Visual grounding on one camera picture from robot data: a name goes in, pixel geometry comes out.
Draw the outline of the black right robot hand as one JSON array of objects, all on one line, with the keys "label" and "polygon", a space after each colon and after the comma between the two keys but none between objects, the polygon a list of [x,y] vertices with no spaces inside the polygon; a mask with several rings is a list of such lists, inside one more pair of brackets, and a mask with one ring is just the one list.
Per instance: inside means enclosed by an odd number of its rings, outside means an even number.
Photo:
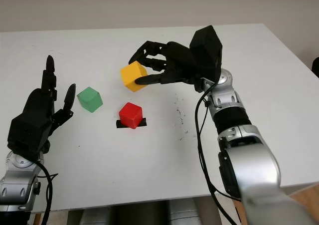
[{"label": "black right robot hand", "polygon": [[146,41],[131,57],[129,63],[138,62],[159,74],[142,76],[135,80],[138,85],[169,84],[183,82],[194,85],[197,92],[203,92],[200,70],[189,48],[177,43],[166,44]]}]

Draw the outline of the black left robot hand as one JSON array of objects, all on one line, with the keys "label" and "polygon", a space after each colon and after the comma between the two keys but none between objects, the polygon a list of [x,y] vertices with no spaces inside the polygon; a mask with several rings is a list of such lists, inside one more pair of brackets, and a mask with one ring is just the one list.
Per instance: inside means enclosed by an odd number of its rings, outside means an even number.
[{"label": "black left robot hand", "polygon": [[26,122],[24,128],[26,138],[23,142],[30,147],[43,146],[48,137],[73,116],[71,109],[75,99],[76,84],[69,86],[63,108],[55,112],[56,81],[54,59],[49,55],[43,70],[41,87],[31,92],[22,113]]}]

